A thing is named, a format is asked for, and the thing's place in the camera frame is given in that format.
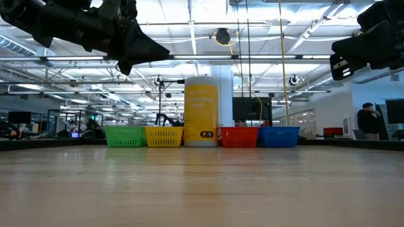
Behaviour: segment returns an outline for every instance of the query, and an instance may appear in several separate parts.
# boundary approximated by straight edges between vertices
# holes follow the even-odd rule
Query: table surface
[[[0,153],[1,226],[404,226],[404,153],[74,146]]]

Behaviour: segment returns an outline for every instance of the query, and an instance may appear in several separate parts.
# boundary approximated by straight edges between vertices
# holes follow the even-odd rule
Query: man
[[[358,112],[359,129],[365,132],[367,140],[378,141],[380,113],[373,110],[371,103],[363,104],[362,108],[363,110]]]

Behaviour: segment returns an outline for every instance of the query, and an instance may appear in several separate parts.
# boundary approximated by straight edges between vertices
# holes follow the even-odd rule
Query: plastic basket
[[[224,148],[255,148],[257,146],[257,127],[221,127]]]
[[[109,126],[105,128],[107,144],[109,147],[141,147],[147,144],[144,127],[117,127]]]
[[[258,146],[267,148],[294,148],[300,127],[262,127],[258,131]]]
[[[146,127],[147,145],[151,148],[179,147],[183,127]]]

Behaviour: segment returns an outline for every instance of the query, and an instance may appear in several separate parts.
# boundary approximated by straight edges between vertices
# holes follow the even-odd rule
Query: black screen
[[[31,112],[8,112],[8,123],[31,124]]]
[[[261,120],[268,120],[267,102],[272,102],[271,98],[259,98],[263,103]],[[261,104],[257,98],[233,98],[233,120],[259,120]]]
[[[389,124],[404,124],[404,100],[386,100]]]

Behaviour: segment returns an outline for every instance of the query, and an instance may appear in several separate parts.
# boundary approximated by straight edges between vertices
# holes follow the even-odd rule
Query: cable
[[[238,1],[236,1],[235,2],[235,5],[237,6],[237,32],[238,32],[238,34],[239,34],[239,38],[241,38],[241,32],[240,32],[240,18],[239,18],[239,2]],[[242,73],[242,57],[241,57],[241,55],[242,55],[242,52],[241,52],[241,45],[240,45],[240,43],[239,43],[239,54],[240,54],[240,67],[241,67],[241,72],[240,72],[240,74],[241,74],[241,80],[243,80],[244,79],[244,77],[243,77],[243,73]],[[242,100],[243,100],[243,102],[244,102],[244,83],[241,83],[241,98],[242,98]]]
[[[283,25],[282,25],[282,0],[278,0],[279,3],[279,21],[280,21],[280,40],[281,40],[281,49],[282,49],[282,69],[283,69],[283,95],[285,96],[286,102],[286,126],[290,125],[289,119],[289,107],[288,107],[288,95],[286,92],[286,73],[285,73],[285,39],[283,37]]]
[[[241,74],[239,66],[237,65],[235,59],[234,59],[234,64],[237,67],[237,70],[239,71],[239,73]],[[246,80],[242,79],[242,84],[244,84],[244,83],[248,87]],[[258,98],[258,96],[255,93],[253,93],[253,95],[258,99],[259,103],[261,104],[261,111],[259,112],[259,124],[261,125],[261,121],[262,121],[262,118],[263,118],[263,102],[261,101],[260,98]]]
[[[247,34],[248,34],[248,74],[249,74],[249,91],[250,91],[250,110],[252,111],[252,103],[251,103],[251,42],[250,42],[250,21],[248,16],[248,2],[246,2],[246,13],[247,13]],[[253,126],[253,117],[251,116],[251,127]]]

